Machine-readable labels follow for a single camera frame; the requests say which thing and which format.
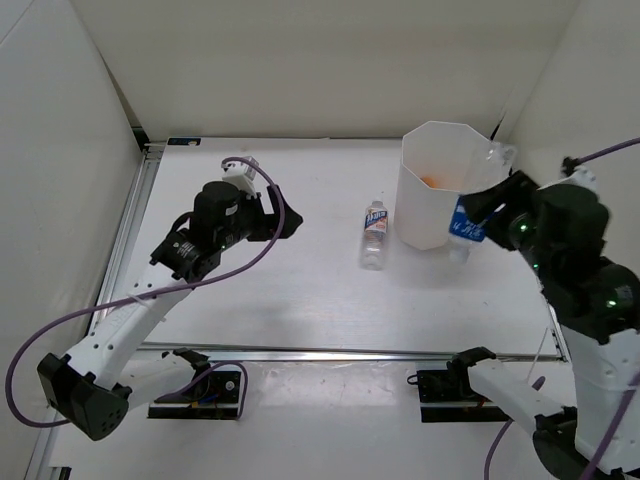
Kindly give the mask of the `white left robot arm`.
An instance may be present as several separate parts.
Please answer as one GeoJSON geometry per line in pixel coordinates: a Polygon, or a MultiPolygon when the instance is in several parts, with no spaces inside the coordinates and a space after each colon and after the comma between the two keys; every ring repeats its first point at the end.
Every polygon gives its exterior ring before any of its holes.
{"type": "Polygon", "coordinates": [[[140,369],[128,362],[166,314],[184,300],[235,244],[286,239],[303,218],[267,188],[273,207],[259,194],[224,181],[204,185],[191,211],[180,215],[151,254],[125,303],[64,355],[48,354],[37,372],[48,403],[94,441],[110,435],[129,410],[164,396],[198,400],[210,377],[206,356],[187,348],[165,352],[140,369]]]}

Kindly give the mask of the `clear bottle red-blue label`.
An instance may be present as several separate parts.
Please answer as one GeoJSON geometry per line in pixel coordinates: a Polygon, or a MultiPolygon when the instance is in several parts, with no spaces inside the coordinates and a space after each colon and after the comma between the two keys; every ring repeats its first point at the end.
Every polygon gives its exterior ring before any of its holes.
{"type": "Polygon", "coordinates": [[[389,211],[379,198],[365,210],[362,230],[360,265],[365,269],[380,270],[384,264],[389,225],[389,211]]]}

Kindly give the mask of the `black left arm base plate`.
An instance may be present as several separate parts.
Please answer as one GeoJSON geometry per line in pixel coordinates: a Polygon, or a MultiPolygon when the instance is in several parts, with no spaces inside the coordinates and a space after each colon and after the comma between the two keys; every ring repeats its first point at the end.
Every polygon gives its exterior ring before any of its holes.
{"type": "Polygon", "coordinates": [[[150,403],[147,418],[236,421],[244,413],[247,391],[248,371],[244,364],[218,362],[189,390],[150,403]]]}

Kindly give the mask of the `clear bottle blue label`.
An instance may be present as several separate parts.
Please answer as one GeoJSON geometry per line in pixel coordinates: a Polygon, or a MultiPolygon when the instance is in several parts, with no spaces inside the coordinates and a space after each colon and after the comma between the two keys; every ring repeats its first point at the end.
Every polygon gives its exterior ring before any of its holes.
{"type": "Polygon", "coordinates": [[[517,156],[511,144],[491,142],[477,147],[471,156],[449,224],[449,259],[464,264],[471,250],[484,238],[484,229],[472,222],[462,204],[462,196],[489,189],[506,179],[517,156]]]}

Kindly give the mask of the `orange juice bottle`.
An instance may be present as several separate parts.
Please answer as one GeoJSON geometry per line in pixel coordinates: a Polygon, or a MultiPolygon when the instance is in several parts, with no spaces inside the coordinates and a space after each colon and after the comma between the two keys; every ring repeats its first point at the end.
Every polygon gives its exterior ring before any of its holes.
{"type": "Polygon", "coordinates": [[[429,176],[422,176],[421,181],[432,189],[440,189],[442,187],[441,182],[438,179],[434,179],[429,176]]]}

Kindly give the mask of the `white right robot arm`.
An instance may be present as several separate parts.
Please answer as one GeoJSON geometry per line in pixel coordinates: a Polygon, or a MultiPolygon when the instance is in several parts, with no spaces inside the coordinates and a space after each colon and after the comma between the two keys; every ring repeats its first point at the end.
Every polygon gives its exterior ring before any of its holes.
{"type": "Polygon", "coordinates": [[[450,390],[497,405],[557,479],[637,478],[639,279],[603,253],[608,209],[590,187],[540,186],[522,172],[461,202],[490,240],[520,254],[536,275],[569,353],[575,402],[545,396],[483,347],[448,362],[450,390]]]}

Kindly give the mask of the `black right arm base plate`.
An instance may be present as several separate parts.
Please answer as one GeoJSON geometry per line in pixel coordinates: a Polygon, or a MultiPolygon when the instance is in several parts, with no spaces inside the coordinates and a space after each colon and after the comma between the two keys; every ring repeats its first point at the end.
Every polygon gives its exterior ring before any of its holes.
{"type": "Polygon", "coordinates": [[[417,370],[407,377],[407,384],[417,388],[422,423],[493,423],[509,419],[484,397],[463,397],[445,370],[417,370]]]}

